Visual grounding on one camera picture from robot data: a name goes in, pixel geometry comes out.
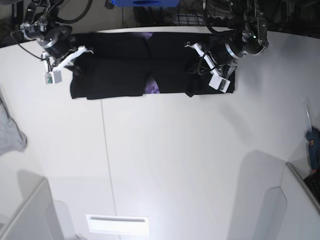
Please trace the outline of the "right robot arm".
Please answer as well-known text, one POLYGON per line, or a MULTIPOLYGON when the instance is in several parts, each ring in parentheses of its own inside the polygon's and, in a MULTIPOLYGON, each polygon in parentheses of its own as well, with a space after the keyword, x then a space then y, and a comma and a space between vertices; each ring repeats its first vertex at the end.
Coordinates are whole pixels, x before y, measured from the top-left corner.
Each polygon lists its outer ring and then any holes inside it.
POLYGON ((83 12, 74 19, 62 19, 58 16, 59 6, 62 3, 62 0, 32 0, 19 29, 12 31, 10 37, 29 55, 44 62, 48 74, 59 72, 61 69, 81 74, 81 68, 75 64, 75 61, 90 50, 83 45, 76 46, 71 24, 82 20, 93 2, 89 0, 83 12), (36 41, 43 49, 41 56, 25 49, 16 40, 17 33, 21 33, 26 40, 36 41))

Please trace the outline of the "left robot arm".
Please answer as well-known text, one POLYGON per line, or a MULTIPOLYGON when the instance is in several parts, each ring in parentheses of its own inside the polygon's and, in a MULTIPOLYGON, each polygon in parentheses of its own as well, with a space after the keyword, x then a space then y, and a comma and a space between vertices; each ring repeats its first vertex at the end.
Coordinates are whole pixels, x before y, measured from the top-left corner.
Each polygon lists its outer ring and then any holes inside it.
POLYGON ((185 71, 200 76, 217 71, 228 79, 237 69, 237 59, 263 52, 269 42, 267 20, 260 6, 258 0, 230 0, 232 18, 221 19, 209 16, 209 1, 203 0, 203 20, 211 35, 207 43, 198 43, 203 53, 185 71))

